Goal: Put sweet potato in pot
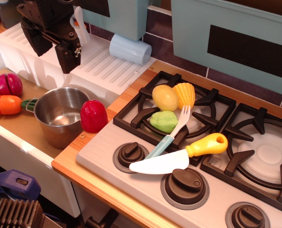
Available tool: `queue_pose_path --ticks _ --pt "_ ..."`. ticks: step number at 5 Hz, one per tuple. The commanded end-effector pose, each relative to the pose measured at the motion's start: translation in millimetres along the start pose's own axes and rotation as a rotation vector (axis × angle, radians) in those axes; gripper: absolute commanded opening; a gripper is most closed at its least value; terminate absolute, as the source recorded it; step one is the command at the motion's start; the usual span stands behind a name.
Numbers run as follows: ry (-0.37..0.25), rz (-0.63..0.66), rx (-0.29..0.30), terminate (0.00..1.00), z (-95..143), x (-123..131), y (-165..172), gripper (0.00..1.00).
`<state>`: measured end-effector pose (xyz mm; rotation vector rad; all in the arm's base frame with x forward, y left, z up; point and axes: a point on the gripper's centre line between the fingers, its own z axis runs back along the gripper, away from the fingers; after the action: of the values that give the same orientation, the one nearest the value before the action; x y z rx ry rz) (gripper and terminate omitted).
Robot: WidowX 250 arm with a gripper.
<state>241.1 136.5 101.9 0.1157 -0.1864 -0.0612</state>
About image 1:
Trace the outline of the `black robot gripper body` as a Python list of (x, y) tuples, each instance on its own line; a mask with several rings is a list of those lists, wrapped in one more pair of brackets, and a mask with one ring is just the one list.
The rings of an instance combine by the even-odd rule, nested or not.
[(80, 43), (77, 33), (70, 24), (74, 7), (71, 0), (24, 0), (17, 6), (22, 19), (38, 28), (43, 37), (52, 44), (62, 41)]

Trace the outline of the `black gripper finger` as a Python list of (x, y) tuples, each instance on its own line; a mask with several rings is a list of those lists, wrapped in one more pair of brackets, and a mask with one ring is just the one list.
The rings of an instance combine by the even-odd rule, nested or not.
[(52, 43), (45, 39), (41, 31), (28, 20), (21, 20), (21, 28), (38, 57), (42, 56), (52, 48)]
[(80, 43), (68, 43), (62, 41), (55, 47), (59, 64), (64, 74), (69, 74), (81, 63)]

